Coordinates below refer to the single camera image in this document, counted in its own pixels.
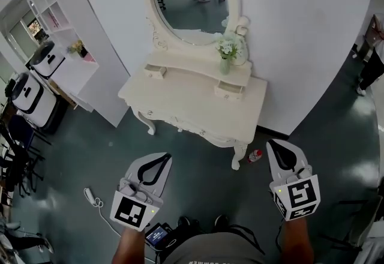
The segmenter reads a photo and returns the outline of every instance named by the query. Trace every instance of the black pants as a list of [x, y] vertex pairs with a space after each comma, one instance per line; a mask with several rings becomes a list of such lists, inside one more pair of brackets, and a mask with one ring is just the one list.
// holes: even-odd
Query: black pants
[[5, 236], [9, 239], [13, 249], [22, 250], [39, 245], [44, 245], [45, 241], [42, 238], [18, 238], [6, 233]]
[[364, 69], [362, 69], [360, 76], [363, 81], [360, 83], [360, 88], [366, 90], [373, 82], [383, 75], [384, 64], [378, 56], [376, 49], [373, 49], [371, 59], [366, 63]]

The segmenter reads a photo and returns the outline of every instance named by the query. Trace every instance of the white cable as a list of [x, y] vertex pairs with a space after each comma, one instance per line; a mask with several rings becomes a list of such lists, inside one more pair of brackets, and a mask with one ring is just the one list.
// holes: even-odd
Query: white cable
[[[102, 215], [101, 213], [101, 208], [104, 206], [104, 202], [101, 201], [101, 199], [99, 197], [95, 198], [95, 203], [93, 204], [90, 199], [88, 198], [88, 196], [86, 195], [85, 193], [85, 190], [86, 188], [84, 188], [84, 196], [86, 197], [86, 199], [88, 200], [88, 202], [94, 206], [95, 208], [98, 208], [98, 212], [100, 214], [100, 217], [108, 224], [108, 226], [112, 229], [112, 231], [114, 231], [119, 237], [121, 237], [121, 234], [119, 232], [117, 232], [111, 225], [110, 223], [104, 218], [104, 216]], [[146, 260], [150, 261], [151, 263], [155, 263], [155, 261], [149, 259], [149, 258], [145, 258]]]

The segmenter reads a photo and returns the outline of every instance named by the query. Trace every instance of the small plant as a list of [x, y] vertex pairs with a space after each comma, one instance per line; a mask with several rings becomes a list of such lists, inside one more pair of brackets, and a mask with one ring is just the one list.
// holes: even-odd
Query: small plant
[[221, 58], [224, 60], [233, 60], [241, 54], [243, 43], [238, 35], [234, 32], [226, 34], [215, 34], [216, 49], [220, 53]]
[[76, 52], [80, 54], [83, 48], [84, 48], [83, 41], [79, 39], [71, 46], [68, 46], [67, 51], [69, 54], [73, 54]]
[[216, 33], [216, 49], [220, 53], [220, 72], [227, 75], [230, 70], [231, 63], [237, 57], [243, 56], [244, 41], [234, 32], [228, 32], [224, 35]]

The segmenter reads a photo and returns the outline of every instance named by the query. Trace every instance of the oval mirror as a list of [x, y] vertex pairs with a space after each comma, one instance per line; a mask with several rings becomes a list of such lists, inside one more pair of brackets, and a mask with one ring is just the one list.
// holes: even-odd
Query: oval mirror
[[227, 0], [154, 0], [166, 26], [190, 44], [208, 45], [216, 32], [224, 33], [229, 9]]

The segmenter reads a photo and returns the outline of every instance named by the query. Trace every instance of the carved table leg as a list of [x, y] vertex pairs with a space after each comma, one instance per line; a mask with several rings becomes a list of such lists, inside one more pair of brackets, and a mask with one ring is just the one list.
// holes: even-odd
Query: carved table leg
[[236, 141], [235, 146], [233, 148], [235, 149], [235, 156], [233, 157], [233, 160], [232, 160], [232, 169], [239, 170], [240, 169], [239, 161], [245, 157], [245, 153], [247, 151], [248, 145], [244, 142]]
[[153, 122], [147, 118], [145, 118], [138, 110], [132, 109], [133, 114], [136, 116], [137, 119], [139, 119], [141, 122], [143, 122], [145, 125], [149, 127], [148, 134], [154, 135], [156, 133], [156, 128]]

